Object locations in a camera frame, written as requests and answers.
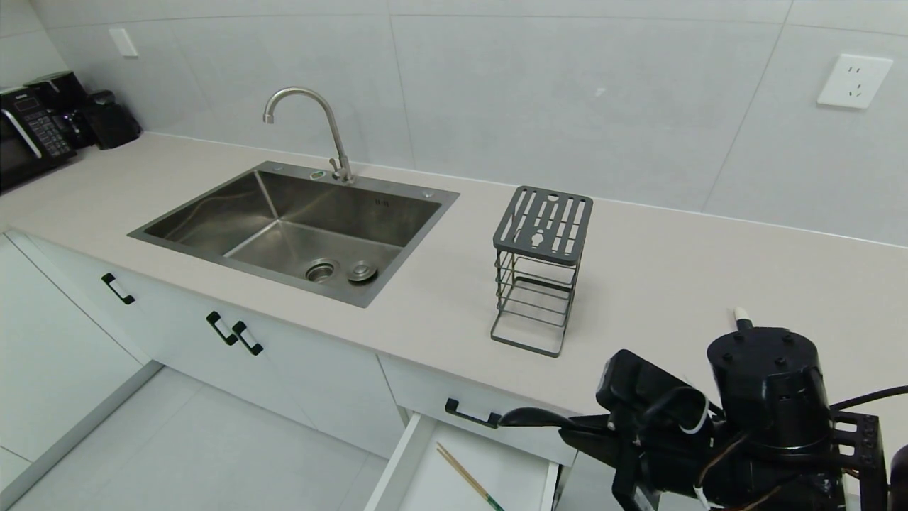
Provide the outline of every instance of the chopstick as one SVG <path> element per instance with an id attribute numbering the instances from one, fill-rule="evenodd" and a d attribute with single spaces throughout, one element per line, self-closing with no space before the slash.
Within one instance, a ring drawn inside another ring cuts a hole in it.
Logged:
<path id="1" fill-rule="evenodd" d="M 464 468 L 463 465 L 461 465 L 460 462 L 455 459 L 454 456 L 451 455 L 451 453 L 448 452 L 448 449 L 446 449 L 442 444 L 437 443 L 436 445 L 438 446 L 437 450 L 439 451 L 439 454 L 441 454 L 441 457 L 445 458 L 445 460 L 447 460 L 448 463 L 450 463 L 450 465 L 454 467 L 454 470 L 457 470 L 458 474 L 460 474 L 464 478 L 464 480 L 469 483 L 470 486 L 473 486 L 473 489 L 476 490 L 476 492 L 482 498 L 486 499 L 486 502 L 488 502 L 489 505 L 492 506 L 492 509 L 495 509 L 495 511 L 505 511 L 504 507 L 501 507 L 498 502 L 495 502 L 495 499 L 492 498 L 491 495 L 489 495 L 489 492 L 487 492 L 486 489 L 482 487 L 479 481 L 474 479 L 473 476 L 471 476 L 469 472 L 467 472 L 467 469 Z"/>

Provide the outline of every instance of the metal rack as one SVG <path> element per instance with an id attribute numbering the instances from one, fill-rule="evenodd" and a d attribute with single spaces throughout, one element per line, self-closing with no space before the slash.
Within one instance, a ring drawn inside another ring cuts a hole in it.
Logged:
<path id="1" fill-rule="evenodd" d="M 558 356 L 568 329 L 593 201 L 520 186 L 493 238 L 493 340 Z"/>

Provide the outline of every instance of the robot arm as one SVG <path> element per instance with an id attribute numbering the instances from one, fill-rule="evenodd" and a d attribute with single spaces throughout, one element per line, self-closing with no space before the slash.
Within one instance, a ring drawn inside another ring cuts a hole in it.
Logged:
<path id="1" fill-rule="evenodd" d="M 596 393 L 610 414 L 568 418 L 519 408 L 499 425 L 559 427 L 567 444 L 616 469 L 612 493 L 625 511 L 658 509 L 662 492 L 699 498 L 706 509 L 841 511 L 843 474 L 860 479 L 863 511 L 884 511 L 889 487 L 878 417 L 842 410 L 863 401 L 828 405 L 816 346 L 806 337 L 753 328 L 749 320 L 738 326 L 706 351 L 722 408 L 621 350 Z M 854 452 L 842 454 L 840 446 Z M 893 469 L 894 485 L 897 470 L 903 485 L 908 466 Z M 894 488 L 893 504 L 899 492 L 908 490 Z"/>

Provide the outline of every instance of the floor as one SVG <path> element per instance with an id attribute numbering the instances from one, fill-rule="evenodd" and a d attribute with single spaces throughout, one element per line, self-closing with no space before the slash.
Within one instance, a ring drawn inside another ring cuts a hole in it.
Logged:
<path id="1" fill-rule="evenodd" d="M 12 511 L 360 511 L 386 463 L 166 367 Z"/>

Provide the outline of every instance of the drawer handle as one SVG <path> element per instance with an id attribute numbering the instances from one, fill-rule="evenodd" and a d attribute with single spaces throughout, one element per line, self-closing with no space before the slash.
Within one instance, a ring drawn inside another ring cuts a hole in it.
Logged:
<path id="1" fill-rule="evenodd" d="M 252 340 L 252 342 L 255 343 L 255 344 L 252 345 L 252 346 L 249 346 L 249 341 L 247 341 L 247 340 L 242 336 L 242 333 L 245 332 L 246 330 L 247 330 L 246 324 L 243 323 L 242 321 L 237 321 L 237 322 L 236 322 L 236 325 L 233 326 L 233 333 L 236 334 L 236 335 L 240 338 L 240 340 L 242 341 L 242 345 L 243 345 L 243 346 L 246 346 L 246 349 L 249 350 L 249 353 L 252 353 L 252 356 L 257 356 L 257 355 L 258 355 L 259 353 L 261 353 L 262 350 L 264 350 L 265 348 L 263 348 L 262 345 L 260 345 L 259 343 L 257 343 L 257 342 L 255 341 L 255 339 Z"/>
<path id="2" fill-rule="evenodd" d="M 212 328 L 214 328 L 214 331 L 218 333 L 218 337 L 221 338 L 221 340 L 224 342 L 224 344 L 226 344 L 227 346 L 233 346 L 234 344 L 236 344 L 236 336 L 234 334 L 225 336 L 224 334 L 221 333 L 221 329 L 218 328 L 217 322 L 221 321 L 220 314 L 212 311 L 211 314 L 209 314 L 205 317 L 205 321 L 207 321 L 208 324 L 211 325 Z"/>
<path id="3" fill-rule="evenodd" d="M 498 429 L 498 421 L 501 420 L 501 416 L 499 414 L 496 414 L 495 412 L 489 412 L 489 418 L 487 420 L 477 419 L 476 417 L 468 416 L 467 414 L 461 414 L 459 411 L 457 411 L 458 405 L 460 405 L 460 401 L 449 397 L 448 402 L 445 403 L 445 411 L 455 417 L 467 419 L 469 422 L 475 422 L 480 426 Z"/>
<path id="4" fill-rule="evenodd" d="M 132 295 L 126 295 L 126 296 L 123 295 L 123 293 L 120 291 L 120 289 L 123 289 L 122 287 L 120 287 L 120 283 L 117 283 L 116 287 L 114 287 L 114 280 L 116 280 L 116 277 L 114 276 L 114 274 L 108 272 L 108 273 L 104 274 L 103 277 L 101 277 L 101 280 L 105 284 L 107 284 L 107 287 L 110 287 L 111 291 L 113 291 L 113 293 L 116 295 L 116 297 L 120 298 L 120 301 L 123 302 L 124 304 L 130 305 L 132 302 L 135 301 L 135 298 Z"/>

